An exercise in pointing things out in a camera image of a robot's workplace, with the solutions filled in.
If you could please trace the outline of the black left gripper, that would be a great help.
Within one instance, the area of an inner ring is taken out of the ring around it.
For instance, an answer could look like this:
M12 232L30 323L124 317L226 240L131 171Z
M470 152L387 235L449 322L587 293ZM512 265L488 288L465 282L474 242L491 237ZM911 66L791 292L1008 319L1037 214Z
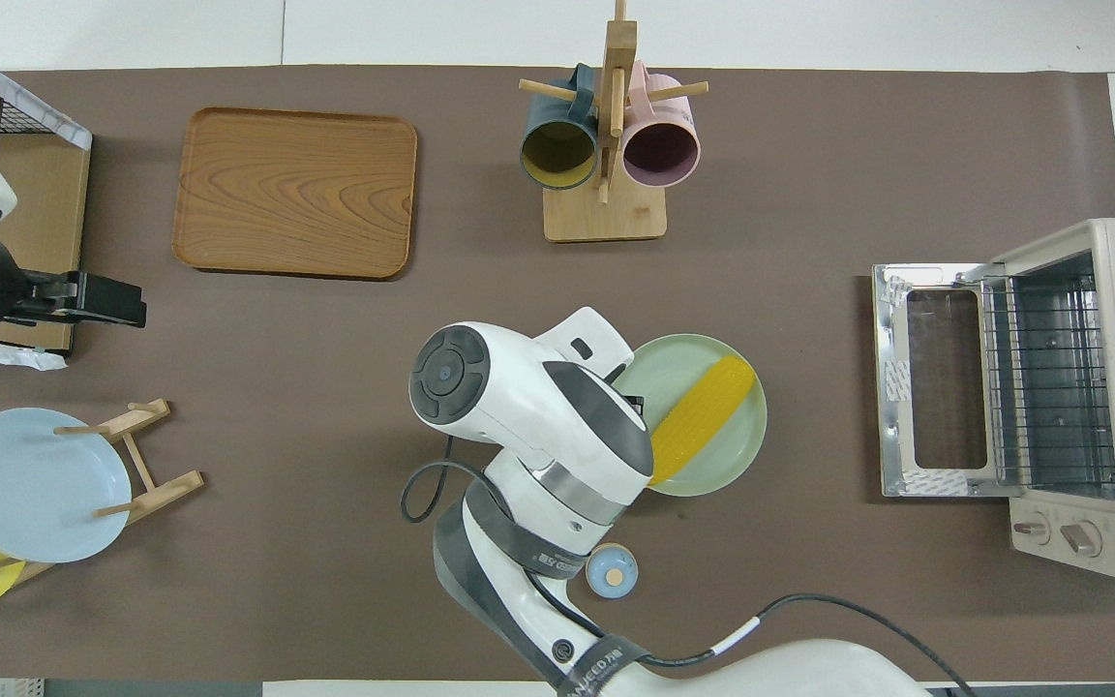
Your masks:
M4 322L75 325L116 323L142 329L147 304L140 287L87 272L26 272L25 296L4 314Z

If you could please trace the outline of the light blue plate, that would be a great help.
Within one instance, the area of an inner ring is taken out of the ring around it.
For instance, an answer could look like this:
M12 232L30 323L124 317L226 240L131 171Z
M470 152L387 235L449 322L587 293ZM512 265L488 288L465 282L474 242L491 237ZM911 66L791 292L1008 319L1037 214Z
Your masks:
M98 555L127 526L132 484L101 434L45 408L0 412L0 553L35 563Z

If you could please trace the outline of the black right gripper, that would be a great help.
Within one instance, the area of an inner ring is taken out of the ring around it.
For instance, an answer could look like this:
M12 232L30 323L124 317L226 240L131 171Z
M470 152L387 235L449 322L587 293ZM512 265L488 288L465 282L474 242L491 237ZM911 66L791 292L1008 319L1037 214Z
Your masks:
M644 422L644 397L638 394L623 394L615 388L615 379L622 376L627 367L631 365L629 360L619 361L615 369L611 369L605 375L605 396L608 400L605 428L611 432L622 432L627 428L636 430L648 430Z

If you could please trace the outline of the yellow corn cob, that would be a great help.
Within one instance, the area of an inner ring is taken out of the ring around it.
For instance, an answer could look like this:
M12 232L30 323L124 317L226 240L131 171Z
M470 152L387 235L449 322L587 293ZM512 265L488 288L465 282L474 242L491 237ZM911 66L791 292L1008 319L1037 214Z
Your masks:
M741 357L720 358L680 401L665 414L651 433L653 476L651 485L672 480L708 446L757 383L755 370Z

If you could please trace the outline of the brown wooden tray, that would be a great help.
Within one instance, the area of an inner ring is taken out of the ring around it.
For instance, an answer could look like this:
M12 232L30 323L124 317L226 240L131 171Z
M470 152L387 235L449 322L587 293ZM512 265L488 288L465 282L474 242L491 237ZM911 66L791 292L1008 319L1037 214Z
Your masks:
M183 136L171 248L204 272L389 281L413 246L399 116L210 106Z

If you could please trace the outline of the dark teal mug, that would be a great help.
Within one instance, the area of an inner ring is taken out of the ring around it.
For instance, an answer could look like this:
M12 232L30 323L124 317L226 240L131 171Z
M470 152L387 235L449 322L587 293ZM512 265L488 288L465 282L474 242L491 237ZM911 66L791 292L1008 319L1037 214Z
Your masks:
M574 93L574 98L532 94L518 159L535 184L566 190L583 185L597 172L600 110L594 105L594 70L579 62L568 80L549 84Z

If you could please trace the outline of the wooden mug rack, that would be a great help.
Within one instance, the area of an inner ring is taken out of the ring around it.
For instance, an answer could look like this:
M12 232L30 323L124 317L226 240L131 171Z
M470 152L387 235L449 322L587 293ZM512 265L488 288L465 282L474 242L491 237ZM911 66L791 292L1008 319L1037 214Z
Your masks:
M600 110L597 172L583 185L572 188L552 190L536 184L543 190L543 228L550 242L647 241L662 238L667 232L665 191L676 185L639 185L627 175L622 163L620 138L626 97L637 59L641 59L638 57L638 25L627 16L627 0L615 0L614 17L605 28L603 61L598 70L593 68L597 91L594 105ZM529 91L530 97L539 93L568 101L574 98L574 93L553 87L549 83L522 79L518 88ZM649 97L660 101L686 96L690 101L707 91L708 83L680 83L678 87L651 91Z

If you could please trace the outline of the pink mug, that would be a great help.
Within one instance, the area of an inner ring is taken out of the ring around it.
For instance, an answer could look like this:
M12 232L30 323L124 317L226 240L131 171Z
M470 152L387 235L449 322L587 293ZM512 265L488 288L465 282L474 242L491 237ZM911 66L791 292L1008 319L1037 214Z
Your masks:
M691 175L701 156L689 97L655 101L651 91L678 87L673 76L652 74L641 59L628 85L622 144L623 168L637 184L669 187Z

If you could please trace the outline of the wooden plate rack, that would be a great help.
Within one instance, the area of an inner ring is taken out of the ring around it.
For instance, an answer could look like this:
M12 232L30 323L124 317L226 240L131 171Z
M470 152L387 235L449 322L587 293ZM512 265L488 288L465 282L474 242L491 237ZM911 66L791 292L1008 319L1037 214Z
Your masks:
M165 400L129 403L127 410L118 416L112 416L107 422L96 425L84 424L83 432L101 434L109 441L115 451L122 456L125 467L129 474L132 484L132 502L127 504L129 513L128 524L140 521L161 509L167 507L183 496L194 493L203 486L202 473L192 469L174 480L158 482L152 480L152 473L140 454L140 447L136 444L136 433L147 425L155 424L165 416L169 416L169 405ZM19 561L6 556L8 563ZM35 568L50 567L58 563L35 563L23 561L25 565Z

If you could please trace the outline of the wooden stepped shelf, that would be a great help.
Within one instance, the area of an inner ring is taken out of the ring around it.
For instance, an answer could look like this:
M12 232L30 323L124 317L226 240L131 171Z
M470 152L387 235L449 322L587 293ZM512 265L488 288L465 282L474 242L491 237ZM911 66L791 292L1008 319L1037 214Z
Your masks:
M67 351L93 136L0 74L0 343Z

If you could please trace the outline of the wooden box shelf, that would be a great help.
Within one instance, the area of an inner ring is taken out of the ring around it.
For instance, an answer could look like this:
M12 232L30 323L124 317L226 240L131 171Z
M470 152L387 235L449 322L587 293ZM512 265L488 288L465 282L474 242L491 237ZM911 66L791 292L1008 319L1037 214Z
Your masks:
M0 74L0 172L17 205L0 241L25 269L80 267L93 133Z

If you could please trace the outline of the small blue knobbed lid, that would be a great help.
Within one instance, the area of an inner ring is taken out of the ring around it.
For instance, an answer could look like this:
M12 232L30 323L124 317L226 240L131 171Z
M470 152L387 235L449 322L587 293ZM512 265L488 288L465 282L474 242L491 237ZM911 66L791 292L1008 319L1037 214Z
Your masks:
M585 567L586 583L597 596L621 599L636 590L639 568L636 556L623 544L594 546Z

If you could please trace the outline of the brown table mat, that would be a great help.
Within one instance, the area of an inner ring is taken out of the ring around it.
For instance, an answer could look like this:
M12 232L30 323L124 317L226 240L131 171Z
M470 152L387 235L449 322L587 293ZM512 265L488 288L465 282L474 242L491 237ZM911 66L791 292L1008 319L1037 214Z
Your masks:
M442 436L407 376L443 325L523 333L593 306L628 343L704 333L760 376L768 427L718 493L647 493L611 530L632 596L572 599L652 652L715 643L778 596L828 592L972 681L1115 681L1115 579L1014 552L1001 500L885 498L870 272L982 263L1115 217L1096 74L680 70L702 159L658 241L553 244L518 167L518 79L562 68L288 66L17 72L93 130L81 260L140 285L143 329L83 323L66 369L0 366L0 410L101 422L205 486L98 556L0 599L0 678L529 680L400 517ZM414 243L391 281L198 272L171 250L191 116L237 106L400 116L419 136Z

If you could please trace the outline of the pale green plate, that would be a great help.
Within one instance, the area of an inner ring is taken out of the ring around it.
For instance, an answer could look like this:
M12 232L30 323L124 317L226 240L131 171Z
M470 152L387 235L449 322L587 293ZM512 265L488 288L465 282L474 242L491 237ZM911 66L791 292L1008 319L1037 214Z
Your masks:
M651 436L665 414L698 383L702 372L730 354L746 360L730 345L712 337L699 333L658 337L636 349L633 364L615 379L615 388L644 397L644 422ZM765 394L756 377L752 393L709 445L672 480L649 484L651 490L668 496L702 496L726 487L749 468L762 449L768 423Z

